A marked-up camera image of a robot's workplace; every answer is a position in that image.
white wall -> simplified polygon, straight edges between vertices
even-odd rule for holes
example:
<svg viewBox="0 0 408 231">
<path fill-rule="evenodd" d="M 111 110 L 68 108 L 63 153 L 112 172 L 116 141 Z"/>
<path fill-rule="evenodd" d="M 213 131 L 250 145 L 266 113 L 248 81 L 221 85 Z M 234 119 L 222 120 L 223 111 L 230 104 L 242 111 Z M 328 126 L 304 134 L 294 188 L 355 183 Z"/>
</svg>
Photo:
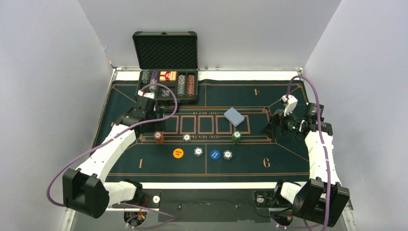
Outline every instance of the white wall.
<svg viewBox="0 0 408 231">
<path fill-rule="evenodd" d="M 76 0 L 0 3 L 0 230 L 59 230 L 46 187 L 91 147 L 111 73 Z"/>
<path fill-rule="evenodd" d="M 407 230 L 408 1 L 343 0 L 305 66 L 358 230 Z"/>
<path fill-rule="evenodd" d="M 79 0 L 115 66 L 135 31 L 195 31 L 199 67 L 303 67 L 340 0 Z"/>
</svg>

black case lid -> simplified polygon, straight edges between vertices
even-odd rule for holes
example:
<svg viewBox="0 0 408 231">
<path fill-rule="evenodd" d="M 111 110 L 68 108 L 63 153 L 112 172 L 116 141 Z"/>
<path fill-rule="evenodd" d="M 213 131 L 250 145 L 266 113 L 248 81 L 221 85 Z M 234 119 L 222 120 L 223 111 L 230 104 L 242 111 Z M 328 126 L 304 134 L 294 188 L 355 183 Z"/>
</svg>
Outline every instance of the black case lid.
<svg viewBox="0 0 408 231">
<path fill-rule="evenodd" d="M 139 67 L 154 69 L 197 69 L 197 33 L 142 32 L 133 34 Z"/>
</svg>

poker table mat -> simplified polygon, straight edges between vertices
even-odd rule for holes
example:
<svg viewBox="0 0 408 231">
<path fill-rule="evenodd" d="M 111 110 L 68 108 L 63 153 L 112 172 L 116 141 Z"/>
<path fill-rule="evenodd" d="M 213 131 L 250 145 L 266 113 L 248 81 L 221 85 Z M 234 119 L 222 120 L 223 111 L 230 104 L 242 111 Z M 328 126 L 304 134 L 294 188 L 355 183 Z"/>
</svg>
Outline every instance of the poker table mat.
<svg viewBox="0 0 408 231">
<path fill-rule="evenodd" d="M 165 142 L 157 144 L 152 133 L 141 134 L 111 169 L 107 181 L 130 179 L 137 182 L 274 182 L 280 179 L 307 181 L 309 162 L 304 142 L 293 135 L 270 139 L 261 130 L 271 113 L 284 106 L 280 98 L 288 81 L 216 81 L 198 82 L 198 102 L 184 104 L 166 120 Z M 137 81 L 114 81 L 109 90 L 95 144 L 100 144 L 112 124 L 135 105 Z M 298 105 L 307 102 L 302 81 L 294 81 L 291 94 Z M 224 112 L 234 107 L 245 120 L 235 128 Z M 232 132 L 242 133 L 233 144 Z M 190 134 L 184 142 L 183 134 Z M 201 147 L 201 157 L 193 150 Z M 184 156 L 177 159 L 173 151 L 181 148 Z M 210 157 L 212 150 L 232 151 L 232 159 Z"/>
</svg>

blue round token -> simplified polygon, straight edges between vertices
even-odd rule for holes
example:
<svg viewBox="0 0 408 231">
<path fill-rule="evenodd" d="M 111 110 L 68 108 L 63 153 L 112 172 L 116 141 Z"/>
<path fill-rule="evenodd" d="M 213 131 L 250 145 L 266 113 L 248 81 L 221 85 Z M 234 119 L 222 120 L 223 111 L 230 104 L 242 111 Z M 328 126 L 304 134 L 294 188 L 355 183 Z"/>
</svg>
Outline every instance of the blue round token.
<svg viewBox="0 0 408 231">
<path fill-rule="evenodd" d="M 218 150 L 212 150 L 210 152 L 210 157 L 213 160 L 218 160 L 221 157 L 221 153 Z"/>
</svg>

yellow round token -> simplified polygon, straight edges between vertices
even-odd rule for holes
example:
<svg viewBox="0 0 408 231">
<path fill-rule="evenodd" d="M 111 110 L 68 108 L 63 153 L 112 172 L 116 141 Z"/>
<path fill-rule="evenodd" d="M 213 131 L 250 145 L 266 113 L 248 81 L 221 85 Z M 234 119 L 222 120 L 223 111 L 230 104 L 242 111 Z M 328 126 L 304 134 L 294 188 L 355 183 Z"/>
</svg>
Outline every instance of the yellow round token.
<svg viewBox="0 0 408 231">
<path fill-rule="evenodd" d="M 183 152 L 183 150 L 182 150 L 181 148 L 176 148 L 176 149 L 173 151 L 173 156 L 174 156 L 175 158 L 177 158 L 177 159 L 182 158 L 183 155 L 184 155 L 184 152 Z"/>
</svg>

